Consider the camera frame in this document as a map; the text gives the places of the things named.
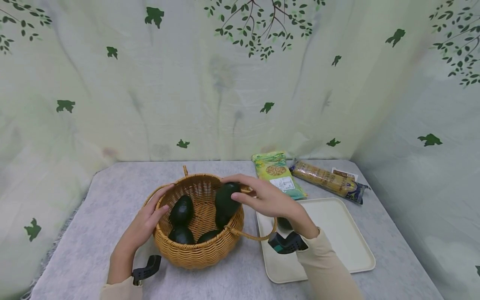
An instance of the gray tabletop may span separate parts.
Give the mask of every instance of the gray tabletop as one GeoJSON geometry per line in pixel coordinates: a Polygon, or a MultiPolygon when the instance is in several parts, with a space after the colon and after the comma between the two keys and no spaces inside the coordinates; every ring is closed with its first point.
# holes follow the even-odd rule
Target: gray tabletop
{"type": "MultiPolygon", "coordinates": [[[[309,163],[358,174],[358,181],[367,184],[352,162],[309,163]]],[[[256,175],[250,161],[117,163],[97,173],[31,299],[98,299],[118,239],[152,190],[183,177],[182,165],[190,174],[256,175]]],[[[296,180],[311,199],[335,197],[296,180]]],[[[366,191],[363,206],[343,201],[377,263],[374,270],[353,275],[365,299],[443,299],[373,191],[366,191]]],[[[244,210],[244,231],[258,235],[255,212],[245,206],[244,210]]],[[[151,254],[158,254],[152,239],[137,252],[135,267],[145,266],[151,254]]],[[[272,283],[265,273],[260,243],[241,238],[226,259],[206,269],[185,270],[162,261],[158,273],[144,281],[144,299],[303,300],[313,296],[307,281],[272,283]]]]}

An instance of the tree branch print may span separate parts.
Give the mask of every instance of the tree branch print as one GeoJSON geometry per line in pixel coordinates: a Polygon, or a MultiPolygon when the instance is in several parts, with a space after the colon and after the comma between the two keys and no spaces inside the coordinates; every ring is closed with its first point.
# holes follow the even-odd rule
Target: tree branch print
{"type": "Polygon", "coordinates": [[[445,40],[434,46],[443,55],[442,59],[452,67],[448,76],[463,77],[460,85],[466,87],[480,84],[480,74],[474,70],[478,66],[476,55],[479,51],[473,53],[480,44],[480,15],[473,12],[480,0],[464,0],[462,2],[467,2],[464,5],[459,1],[447,0],[429,18],[436,21],[432,26],[436,32],[445,32],[445,40]],[[457,12],[451,8],[455,1],[459,7],[457,12]]]}
{"type": "Polygon", "coordinates": [[[218,20],[222,22],[221,26],[215,29],[215,35],[225,36],[233,45],[247,48],[248,57],[260,55],[260,60],[267,60],[275,53],[272,45],[278,39],[282,40],[282,51],[291,50],[294,35],[287,23],[300,29],[300,37],[308,38],[312,34],[313,24],[307,21],[306,10],[311,4],[316,4],[316,11],[321,5],[325,5],[324,0],[204,1],[208,2],[204,7],[207,17],[218,16],[218,20]]]}
{"type": "MultiPolygon", "coordinates": [[[[45,15],[45,11],[40,8],[34,8],[31,5],[23,4],[17,0],[2,0],[5,3],[9,3],[19,12],[28,12],[31,16],[38,19],[40,25],[50,27],[52,24],[52,19],[49,16],[45,15]]],[[[19,17],[15,17],[13,14],[6,11],[4,8],[0,8],[0,23],[12,23],[21,26],[20,33],[22,36],[27,37],[30,41],[34,39],[42,40],[42,38],[35,32],[31,32],[32,29],[35,29],[35,26],[29,23],[27,20],[19,19],[19,17]]],[[[0,34],[0,52],[3,54],[12,53],[10,51],[11,43],[14,40],[7,38],[5,35],[0,34]]]]}

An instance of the label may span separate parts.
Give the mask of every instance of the label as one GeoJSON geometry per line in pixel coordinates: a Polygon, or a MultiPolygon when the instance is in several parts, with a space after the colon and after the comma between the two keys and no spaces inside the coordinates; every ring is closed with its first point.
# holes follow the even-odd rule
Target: label
{"type": "Polygon", "coordinates": [[[346,178],[352,178],[354,181],[357,181],[358,178],[359,178],[359,176],[357,174],[348,173],[348,172],[345,172],[345,171],[340,171],[337,168],[332,168],[332,173],[343,176],[343,177],[346,177],[346,178]]]}
{"type": "Polygon", "coordinates": [[[293,185],[293,180],[291,177],[282,177],[271,179],[270,183],[281,189],[282,191],[293,190],[295,185],[293,185]]]}

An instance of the avocado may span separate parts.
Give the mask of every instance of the avocado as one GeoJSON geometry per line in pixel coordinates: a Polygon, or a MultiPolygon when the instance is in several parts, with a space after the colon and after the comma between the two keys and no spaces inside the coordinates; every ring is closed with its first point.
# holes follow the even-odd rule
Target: avocado
{"type": "Polygon", "coordinates": [[[232,194],[240,192],[240,185],[236,182],[227,182],[216,191],[215,208],[217,213],[221,212],[230,219],[237,211],[240,203],[232,200],[232,194]]]}
{"type": "Polygon", "coordinates": [[[193,238],[193,233],[186,226],[177,226],[174,227],[168,238],[172,241],[175,241],[179,244],[195,244],[195,239],[193,238]]]}
{"type": "Polygon", "coordinates": [[[286,229],[286,230],[293,230],[293,227],[292,225],[290,224],[290,222],[285,219],[285,218],[277,218],[277,221],[278,221],[278,226],[283,228],[283,229],[286,229]]]}
{"type": "Polygon", "coordinates": [[[187,196],[180,197],[170,210],[170,223],[175,226],[188,226],[193,218],[193,201],[187,196]]]}
{"type": "Polygon", "coordinates": [[[215,212],[215,224],[216,227],[220,230],[230,222],[230,216],[224,215],[223,213],[216,211],[215,212]]]}
{"type": "Polygon", "coordinates": [[[202,234],[202,236],[199,237],[197,244],[205,243],[206,241],[213,239],[220,232],[222,232],[222,230],[212,230],[202,234]]]}

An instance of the hand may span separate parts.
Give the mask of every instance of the hand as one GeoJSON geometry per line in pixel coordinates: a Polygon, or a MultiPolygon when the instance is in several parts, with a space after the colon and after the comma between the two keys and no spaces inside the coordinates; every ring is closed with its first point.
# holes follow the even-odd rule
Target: hand
{"type": "Polygon", "coordinates": [[[244,174],[228,176],[220,181],[222,183],[240,182],[250,186],[253,192],[248,195],[236,192],[232,194],[232,199],[250,206],[264,216],[290,218],[302,209],[300,204],[268,181],[244,174]]]}
{"type": "Polygon", "coordinates": [[[123,282],[131,276],[135,252],[147,242],[160,218],[169,210],[168,205],[164,205],[157,210],[155,210],[155,206],[165,192],[173,186],[171,184],[158,190],[150,201],[140,209],[135,219],[123,233],[110,256],[108,284],[123,282]]]}
{"type": "Polygon", "coordinates": [[[117,244],[118,248],[135,253],[140,246],[147,242],[160,218],[169,210],[168,205],[164,205],[157,210],[155,210],[155,206],[158,200],[173,186],[171,184],[158,190],[150,201],[140,209],[120,238],[117,244]]]}
{"type": "Polygon", "coordinates": [[[313,239],[320,233],[303,206],[270,182],[243,174],[228,176],[220,181],[239,182],[250,186],[253,192],[248,195],[236,192],[232,194],[232,199],[250,206],[264,216],[288,219],[293,230],[304,237],[313,239]]]}

